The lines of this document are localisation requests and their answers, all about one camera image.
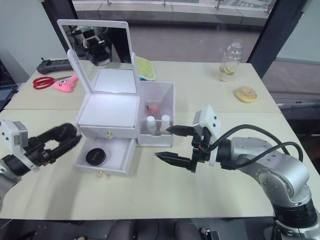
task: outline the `pink toy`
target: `pink toy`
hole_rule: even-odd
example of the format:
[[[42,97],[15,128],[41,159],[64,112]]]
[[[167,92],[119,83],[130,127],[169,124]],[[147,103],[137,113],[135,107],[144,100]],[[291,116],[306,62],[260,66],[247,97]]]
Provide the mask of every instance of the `pink toy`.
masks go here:
[[[56,81],[53,84],[53,86],[62,92],[70,93],[74,90],[74,87],[76,86],[77,80],[78,80],[78,76],[73,75],[73,76],[68,77],[66,79]]]

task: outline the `red scissors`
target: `red scissors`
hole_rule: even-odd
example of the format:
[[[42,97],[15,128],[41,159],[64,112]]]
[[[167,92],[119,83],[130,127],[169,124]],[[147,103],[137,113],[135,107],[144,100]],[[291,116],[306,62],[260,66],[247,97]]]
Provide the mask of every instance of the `red scissors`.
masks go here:
[[[56,81],[67,79],[69,77],[71,76],[63,76],[59,78],[53,78],[51,76],[38,77],[37,79],[33,80],[33,88],[36,90],[46,89],[53,85]]]

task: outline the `mirror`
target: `mirror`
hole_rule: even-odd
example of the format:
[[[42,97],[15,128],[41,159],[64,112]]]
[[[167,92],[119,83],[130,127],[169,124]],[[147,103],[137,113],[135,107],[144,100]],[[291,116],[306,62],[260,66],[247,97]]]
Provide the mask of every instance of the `mirror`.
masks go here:
[[[137,93],[127,28],[80,25],[62,28],[92,91]]]

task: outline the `white wall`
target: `white wall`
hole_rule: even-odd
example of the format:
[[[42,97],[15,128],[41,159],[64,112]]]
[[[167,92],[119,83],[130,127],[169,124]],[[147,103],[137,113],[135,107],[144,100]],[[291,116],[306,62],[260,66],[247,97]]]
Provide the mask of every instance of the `white wall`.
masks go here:
[[[27,81],[41,57],[67,55],[40,0],[0,0],[0,59],[15,82]]]
[[[277,59],[320,64],[320,0],[308,0],[303,16],[283,45]]]

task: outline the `white vanity box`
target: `white vanity box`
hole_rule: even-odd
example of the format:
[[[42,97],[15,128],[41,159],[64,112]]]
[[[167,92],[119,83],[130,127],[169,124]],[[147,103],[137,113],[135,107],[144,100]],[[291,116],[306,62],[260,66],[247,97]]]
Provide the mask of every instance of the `white vanity box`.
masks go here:
[[[67,57],[86,93],[77,117],[86,142],[74,166],[128,176],[136,146],[172,146],[172,134],[151,135],[146,121],[148,106],[157,109],[157,129],[162,115],[169,115],[174,124],[175,85],[139,80],[126,22],[61,19],[58,25],[69,46]],[[86,160],[95,148],[107,156],[99,166]]]

